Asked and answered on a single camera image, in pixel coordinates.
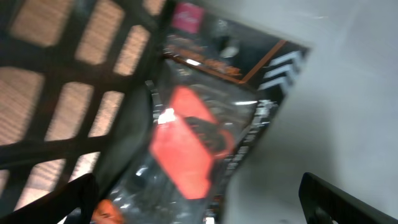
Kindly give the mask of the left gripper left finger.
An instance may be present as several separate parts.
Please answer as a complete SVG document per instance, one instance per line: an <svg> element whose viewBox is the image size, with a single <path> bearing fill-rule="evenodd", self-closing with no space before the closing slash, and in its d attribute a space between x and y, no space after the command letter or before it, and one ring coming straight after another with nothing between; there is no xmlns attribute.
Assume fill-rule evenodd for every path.
<svg viewBox="0 0 398 224"><path fill-rule="evenodd" d="M81 213L77 223L89 223L96 208L99 187L93 174L85 174L1 218L1 224L58 223L74 209Z"/></svg>

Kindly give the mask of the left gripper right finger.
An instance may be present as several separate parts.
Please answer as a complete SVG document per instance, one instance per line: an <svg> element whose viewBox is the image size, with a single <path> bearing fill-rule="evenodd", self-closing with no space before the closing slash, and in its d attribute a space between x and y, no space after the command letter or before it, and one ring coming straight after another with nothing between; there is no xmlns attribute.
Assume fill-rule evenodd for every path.
<svg viewBox="0 0 398 224"><path fill-rule="evenodd" d="M302 176L298 196L307 223L397 224L397 219L309 172Z"/></svg>

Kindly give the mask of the black red snack packet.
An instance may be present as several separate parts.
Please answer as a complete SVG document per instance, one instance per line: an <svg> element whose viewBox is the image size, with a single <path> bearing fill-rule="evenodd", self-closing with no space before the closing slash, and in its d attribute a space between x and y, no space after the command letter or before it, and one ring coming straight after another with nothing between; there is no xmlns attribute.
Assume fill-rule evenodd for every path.
<svg viewBox="0 0 398 224"><path fill-rule="evenodd" d="M255 148L310 47L177 1L145 84L148 110L128 119L126 162L93 223L221 223L231 176Z"/></svg>

